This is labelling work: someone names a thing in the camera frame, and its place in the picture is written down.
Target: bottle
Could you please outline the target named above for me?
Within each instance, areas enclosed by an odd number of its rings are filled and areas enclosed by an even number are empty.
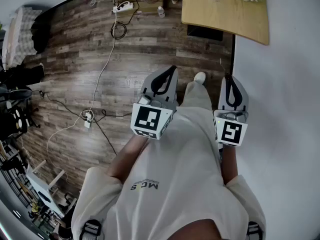
[[[161,6],[158,7],[158,14],[160,18],[164,18],[166,16],[165,10]]]

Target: white t-shirt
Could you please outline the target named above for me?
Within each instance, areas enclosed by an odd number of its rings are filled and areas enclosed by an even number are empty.
[[[199,107],[177,108],[161,139],[148,140],[124,185],[88,170],[71,222],[75,240],[102,210],[105,240],[167,240],[204,219],[214,221],[223,239],[244,240],[249,221],[264,232],[266,224],[242,176],[224,185],[213,113]]]

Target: wooden table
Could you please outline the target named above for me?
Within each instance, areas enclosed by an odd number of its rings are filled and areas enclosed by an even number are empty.
[[[233,33],[269,44],[266,0],[183,0],[182,23]]]

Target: beige pants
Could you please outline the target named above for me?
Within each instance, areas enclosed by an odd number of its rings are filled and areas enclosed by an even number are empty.
[[[180,107],[198,107],[211,111],[212,104],[207,89],[196,81],[188,83]]]

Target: light strip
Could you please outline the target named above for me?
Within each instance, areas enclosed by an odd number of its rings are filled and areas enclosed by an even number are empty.
[[[18,213],[16,213],[15,210],[14,210],[13,212],[14,212],[14,214],[20,219],[20,216],[18,215]]]
[[[0,229],[1,229],[2,233],[5,235],[6,239],[8,239],[8,240],[13,240],[13,239],[9,236],[9,234],[7,233],[7,231],[5,230],[4,226],[2,226],[1,223],[0,223]]]
[[[38,233],[38,236],[41,237],[42,239],[45,239],[45,238],[44,238],[42,235],[40,235],[39,233]]]

